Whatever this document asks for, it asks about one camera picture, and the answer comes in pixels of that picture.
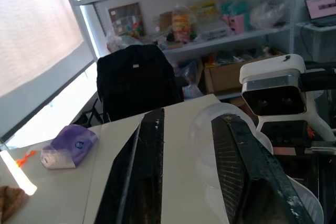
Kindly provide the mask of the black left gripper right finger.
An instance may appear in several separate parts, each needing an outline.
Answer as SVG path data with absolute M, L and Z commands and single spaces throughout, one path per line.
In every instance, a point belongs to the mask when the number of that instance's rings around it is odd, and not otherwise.
M 229 223 L 313 223 L 278 160 L 243 119 L 220 115 L 212 132 Z

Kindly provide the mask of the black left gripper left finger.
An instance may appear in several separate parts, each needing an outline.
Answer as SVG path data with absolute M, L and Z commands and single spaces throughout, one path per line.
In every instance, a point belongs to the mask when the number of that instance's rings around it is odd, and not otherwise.
M 161 223 L 164 109 L 144 115 L 114 159 L 95 223 Z

